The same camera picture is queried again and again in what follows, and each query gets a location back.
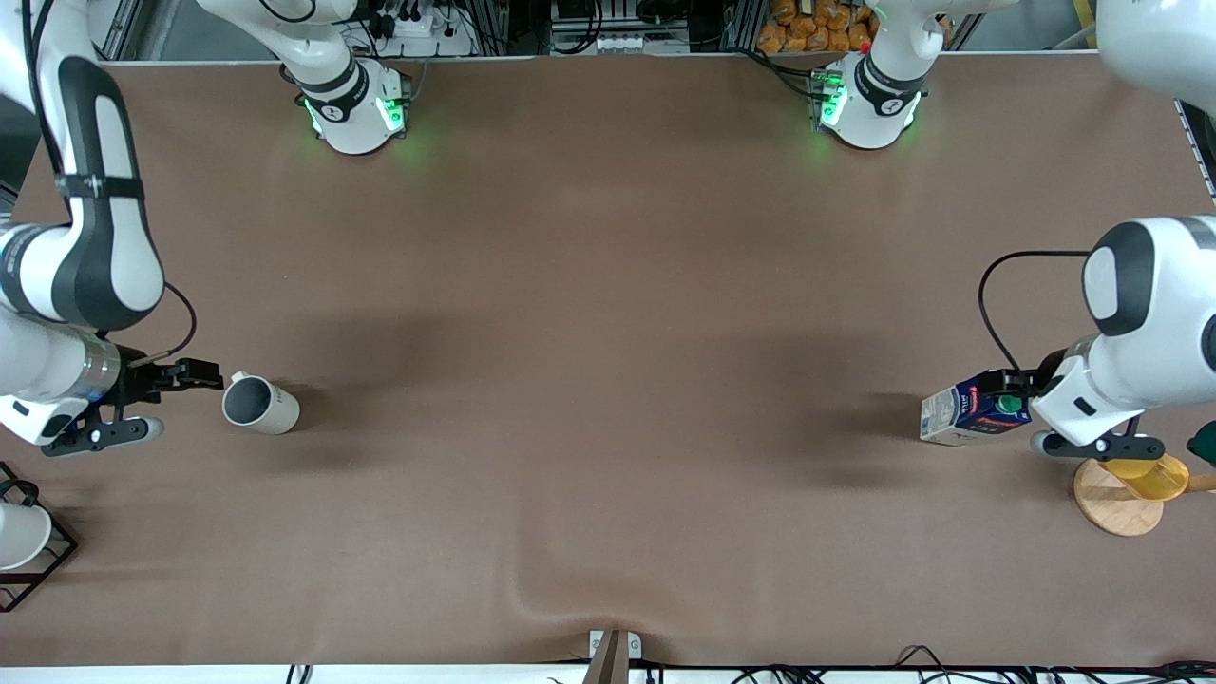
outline green object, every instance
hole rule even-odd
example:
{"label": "green object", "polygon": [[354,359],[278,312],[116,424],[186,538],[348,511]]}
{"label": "green object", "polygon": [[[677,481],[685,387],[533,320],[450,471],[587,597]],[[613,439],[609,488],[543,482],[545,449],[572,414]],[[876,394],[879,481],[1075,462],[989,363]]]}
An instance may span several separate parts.
{"label": "green object", "polygon": [[1199,432],[1187,441],[1187,450],[1216,465],[1216,420],[1200,427]]}
{"label": "green object", "polygon": [[840,111],[844,110],[844,101],[849,97],[849,88],[838,85],[835,92],[823,103],[823,124],[835,125],[840,120]]}
{"label": "green object", "polygon": [[1003,394],[996,399],[996,409],[1003,414],[1013,415],[1021,410],[1021,398]]}
{"label": "green object", "polygon": [[316,110],[313,108],[313,103],[306,99],[304,100],[304,108],[308,110],[308,116],[313,118],[313,130],[315,130],[317,135],[323,135],[321,133],[321,122],[316,120]]}
{"label": "green object", "polygon": [[379,110],[381,117],[384,118],[384,125],[389,130],[398,130],[401,128],[401,119],[405,118],[401,111],[401,105],[398,105],[394,100],[384,100],[383,97],[376,99],[376,108]]}

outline wooden coaster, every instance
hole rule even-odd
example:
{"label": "wooden coaster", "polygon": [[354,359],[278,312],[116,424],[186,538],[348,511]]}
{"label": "wooden coaster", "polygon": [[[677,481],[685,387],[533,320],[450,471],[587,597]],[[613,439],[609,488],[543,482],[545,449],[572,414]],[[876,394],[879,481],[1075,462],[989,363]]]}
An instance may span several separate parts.
{"label": "wooden coaster", "polygon": [[1160,501],[1137,499],[1127,486],[1110,475],[1102,464],[1090,459],[1073,477],[1076,505],[1098,528],[1120,537],[1139,537],[1150,532],[1165,511]]}

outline table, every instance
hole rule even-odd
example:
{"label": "table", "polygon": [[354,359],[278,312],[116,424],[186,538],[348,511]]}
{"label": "table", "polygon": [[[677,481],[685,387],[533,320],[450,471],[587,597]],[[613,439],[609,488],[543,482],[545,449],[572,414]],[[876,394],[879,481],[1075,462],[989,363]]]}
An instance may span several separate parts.
{"label": "table", "polygon": [[[879,152],[743,58],[435,65],[360,158],[272,66],[114,72],[190,353],[305,419],[243,432],[199,391],[126,452],[6,434],[81,546],[0,663],[542,661],[604,626],[696,665],[1210,656],[1216,500],[1119,539],[1032,427],[914,439],[922,397],[1002,363],[989,262],[1211,211],[1173,103],[1096,57],[942,58]],[[18,209],[62,211],[45,167]],[[1079,273],[993,276],[1025,363],[1092,330]],[[167,299],[116,338],[185,324]],[[1181,453],[1209,415],[1142,427]]]}

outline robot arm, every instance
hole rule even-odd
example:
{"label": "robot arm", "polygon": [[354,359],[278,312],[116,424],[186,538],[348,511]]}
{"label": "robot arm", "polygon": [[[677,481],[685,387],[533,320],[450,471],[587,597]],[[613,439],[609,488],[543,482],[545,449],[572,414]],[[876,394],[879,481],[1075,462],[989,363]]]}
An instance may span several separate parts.
{"label": "robot arm", "polygon": [[[142,320],[164,275],[126,107],[92,57],[86,0],[0,0],[0,92],[39,117],[72,217],[0,223],[0,421],[56,454],[156,437],[159,421],[124,420],[123,407],[218,386],[219,371],[190,359],[158,366],[92,332]],[[113,422],[101,420],[103,404]]]}
{"label": "robot arm", "polygon": [[866,55],[828,66],[840,73],[833,96],[817,106],[822,128],[863,150],[886,147],[912,124],[924,77],[945,40],[936,16],[1001,10],[1018,0],[866,0],[879,15]]}
{"label": "robot arm", "polygon": [[[86,0],[0,1],[0,92],[30,111],[40,101],[56,183],[72,214],[69,225],[4,226],[0,304],[47,321],[129,327],[159,302],[164,275],[147,229],[126,108],[92,58]],[[46,19],[32,45],[32,73],[22,17],[34,23],[39,16]],[[30,83],[38,83],[36,96]]]}
{"label": "robot arm", "polygon": [[[1216,0],[1099,0],[1097,24],[1122,79],[1216,112]],[[1113,228],[1082,290],[1099,333],[1030,403],[1060,437],[1087,447],[1145,410],[1216,400],[1216,217]]]}
{"label": "robot arm", "polygon": [[1082,288],[1100,333],[1030,402],[1055,432],[1086,445],[1148,409],[1216,400],[1216,217],[1113,228]]}
{"label": "robot arm", "polygon": [[317,135],[365,155],[405,134],[410,83],[375,60],[356,60],[333,22],[355,0],[198,0],[274,52],[304,92]]}

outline mug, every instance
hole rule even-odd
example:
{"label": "mug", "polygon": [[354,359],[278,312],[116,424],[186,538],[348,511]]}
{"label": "mug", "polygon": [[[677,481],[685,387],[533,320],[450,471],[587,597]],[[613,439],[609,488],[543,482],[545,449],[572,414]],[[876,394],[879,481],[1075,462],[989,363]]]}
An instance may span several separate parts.
{"label": "mug", "polygon": [[237,371],[224,391],[224,417],[238,427],[263,434],[282,434],[300,419],[300,403],[285,391],[257,375]]}
{"label": "mug", "polygon": [[13,487],[26,498],[19,504],[0,500],[0,570],[34,560],[51,539],[51,514],[38,505],[38,487],[24,480],[6,480],[0,482],[0,499]]}

